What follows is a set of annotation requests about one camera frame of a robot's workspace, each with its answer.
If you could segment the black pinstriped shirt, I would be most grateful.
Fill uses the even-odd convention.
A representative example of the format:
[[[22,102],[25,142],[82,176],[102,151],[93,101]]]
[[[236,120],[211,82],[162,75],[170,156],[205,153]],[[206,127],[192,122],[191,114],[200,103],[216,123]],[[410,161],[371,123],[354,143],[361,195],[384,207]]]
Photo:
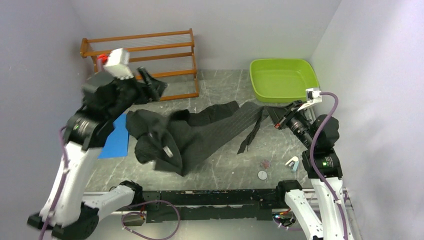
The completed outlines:
[[[177,110],[168,116],[139,109],[126,115],[126,129],[136,139],[134,154],[141,164],[154,162],[154,170],[185,176],[223,145],[253,126],[241,142],[243,153],[255,138],[267,107],[236,101],[211,105],[198,113]]]

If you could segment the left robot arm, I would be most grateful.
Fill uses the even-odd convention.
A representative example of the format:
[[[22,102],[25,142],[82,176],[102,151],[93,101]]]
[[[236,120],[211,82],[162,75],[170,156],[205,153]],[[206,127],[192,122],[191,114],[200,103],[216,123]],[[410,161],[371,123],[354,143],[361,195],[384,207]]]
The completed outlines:
[[[59,132],[62,157],[50,195],[41,211],[27,219],[40,237],[49,230],[58,240],[85,240],[112,212],[142,206],[143,189],[129,180],[92,200],[83,199],[90,172],[115,129],[115,120],[136,102],[159,101],[168,86],[143,67],[138,73],[141,81],[132,73],[116,77],[99,71],[82,85],[82,105]]]

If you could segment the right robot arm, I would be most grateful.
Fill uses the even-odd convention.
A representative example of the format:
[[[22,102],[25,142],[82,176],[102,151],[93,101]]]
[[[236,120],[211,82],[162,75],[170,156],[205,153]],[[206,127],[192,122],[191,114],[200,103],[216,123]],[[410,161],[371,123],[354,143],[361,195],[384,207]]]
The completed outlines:
[[[306,147],[302,164],[317,198],[316,214],[297,180],[280,181],[276,187],[275,202],[288,207],[308,240],[352,240],[343,193],[343,172],[334,150],[339,139],[339,121],[331,115],[320,115],[310,123],[301,109],[302,102],[286,106],[286,112],[277,118],[275,127],[287,127]]]

